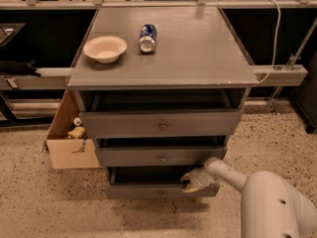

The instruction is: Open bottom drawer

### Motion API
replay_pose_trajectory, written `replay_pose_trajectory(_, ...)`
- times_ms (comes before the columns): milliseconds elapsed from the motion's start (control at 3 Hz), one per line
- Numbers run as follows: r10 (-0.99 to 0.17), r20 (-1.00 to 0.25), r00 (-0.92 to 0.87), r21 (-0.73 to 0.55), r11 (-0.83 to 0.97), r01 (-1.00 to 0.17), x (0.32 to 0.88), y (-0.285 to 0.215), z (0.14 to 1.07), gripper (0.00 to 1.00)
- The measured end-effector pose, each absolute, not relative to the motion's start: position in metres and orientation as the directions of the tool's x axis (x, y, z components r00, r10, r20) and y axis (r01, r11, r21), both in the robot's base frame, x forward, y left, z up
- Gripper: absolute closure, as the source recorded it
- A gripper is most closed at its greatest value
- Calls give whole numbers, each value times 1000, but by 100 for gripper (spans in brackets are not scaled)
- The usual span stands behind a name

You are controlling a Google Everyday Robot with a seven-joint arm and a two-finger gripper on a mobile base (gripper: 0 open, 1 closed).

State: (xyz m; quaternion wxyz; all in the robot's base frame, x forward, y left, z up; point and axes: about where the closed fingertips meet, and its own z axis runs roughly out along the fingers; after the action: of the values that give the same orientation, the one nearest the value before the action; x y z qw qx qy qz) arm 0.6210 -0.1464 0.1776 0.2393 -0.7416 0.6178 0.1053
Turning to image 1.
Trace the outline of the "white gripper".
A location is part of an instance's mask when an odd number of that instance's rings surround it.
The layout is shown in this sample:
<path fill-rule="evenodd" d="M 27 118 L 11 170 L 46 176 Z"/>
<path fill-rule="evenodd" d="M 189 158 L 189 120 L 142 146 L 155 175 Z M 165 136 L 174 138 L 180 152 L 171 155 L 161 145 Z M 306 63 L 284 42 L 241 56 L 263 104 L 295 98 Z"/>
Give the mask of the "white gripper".
<path fill-rule="evenodd" d="M 190 180 L 190 183 L 182 190 L 184 193 L 196 192 L 216 182 L 212 176 L 207 174 L 204 168 L 194 169 L 180 179 L 180 181 L 188 180 Z"/>

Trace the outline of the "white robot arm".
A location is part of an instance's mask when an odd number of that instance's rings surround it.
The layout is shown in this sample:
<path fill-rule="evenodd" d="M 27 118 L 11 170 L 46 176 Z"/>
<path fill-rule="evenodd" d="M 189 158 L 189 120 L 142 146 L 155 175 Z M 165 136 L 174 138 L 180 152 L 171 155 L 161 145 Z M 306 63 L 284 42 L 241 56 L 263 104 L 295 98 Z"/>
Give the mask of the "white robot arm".
<path fill-rule="evenodd" d="M 224 161 L 209 158 L 180 179 L 184 192 L 223 180 L 241 194 L 241 238 L 300 238 L 317 229 L 317 208 L 284 178 L 259 171 L 247 176 Z"/>

